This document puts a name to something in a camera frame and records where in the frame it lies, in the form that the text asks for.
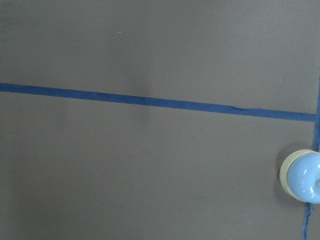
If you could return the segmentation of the light blue call bell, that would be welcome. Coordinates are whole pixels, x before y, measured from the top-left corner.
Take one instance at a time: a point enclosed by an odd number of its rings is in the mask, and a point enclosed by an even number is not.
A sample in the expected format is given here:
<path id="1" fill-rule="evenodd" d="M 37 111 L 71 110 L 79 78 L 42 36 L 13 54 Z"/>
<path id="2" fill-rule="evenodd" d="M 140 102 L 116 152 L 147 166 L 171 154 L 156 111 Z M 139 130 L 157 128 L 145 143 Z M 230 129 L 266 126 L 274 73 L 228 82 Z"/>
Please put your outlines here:
<path id="1" fill-rule="evenodd" d="M 303 203 L 320 203 L 320 153 L 302 149 L 291 153 L 279 170 L 282 188 Z"/>

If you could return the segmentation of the crossing blue tape strip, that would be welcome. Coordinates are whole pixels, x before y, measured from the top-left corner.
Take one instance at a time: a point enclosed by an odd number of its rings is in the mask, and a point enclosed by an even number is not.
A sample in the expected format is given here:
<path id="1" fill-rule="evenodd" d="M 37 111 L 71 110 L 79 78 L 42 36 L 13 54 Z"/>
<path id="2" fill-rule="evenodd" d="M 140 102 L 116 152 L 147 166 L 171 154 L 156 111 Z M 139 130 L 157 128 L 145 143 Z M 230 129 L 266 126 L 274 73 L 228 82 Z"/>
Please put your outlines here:
<path id="1" fill-rule="evenodd" d="M 143 97 L 113 93 L 103 93 L 84 90 L 62 89 L 42 86 L 31 86 L 21 84 L 1 83 L 0 91 L 6 93 L 17 93 L 37 96 L 48 96 L 57 98 L 69 98 L 78 100 L 89 100 L 99 102 L 120 103 L 148 107 L 170 108 L 191 110 L 209 113 L 230 114 L 239 116 L 250 116 L 259 118 L 270 118 L 280 120 L 292 120 L 315 123 L 319 114 L 303 113 L 283 110 L 272 110 L 262 108 L 238 108 L 231 105 L 183 101 L 174 99 L 163 99 L 154 97 Z"/>

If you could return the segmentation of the long blue tape strip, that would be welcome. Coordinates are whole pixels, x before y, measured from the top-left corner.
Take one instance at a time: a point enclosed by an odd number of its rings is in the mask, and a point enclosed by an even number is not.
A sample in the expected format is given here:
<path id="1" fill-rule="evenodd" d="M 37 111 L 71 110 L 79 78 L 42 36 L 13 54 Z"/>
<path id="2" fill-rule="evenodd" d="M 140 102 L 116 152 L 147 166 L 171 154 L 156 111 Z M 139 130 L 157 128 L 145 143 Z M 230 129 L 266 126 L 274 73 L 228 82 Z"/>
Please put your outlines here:
<path id="1" fill-rule="evenodd" d="M 316 113 L 315 113 L 315 129 L 313 134 L 313 144 L 312 150 L 318 152 L 320 148 L 320 87 L 317 90 L 317 105 L 316 105 Z M 303 213 L 303 223 L 301 230 L 301 240 L 308 239 L 308 226 L 310 217 L 312 215 L 312 210 L 314 209 L 313 204 L 307 202 L 304 205 L 304 213 Z"/>

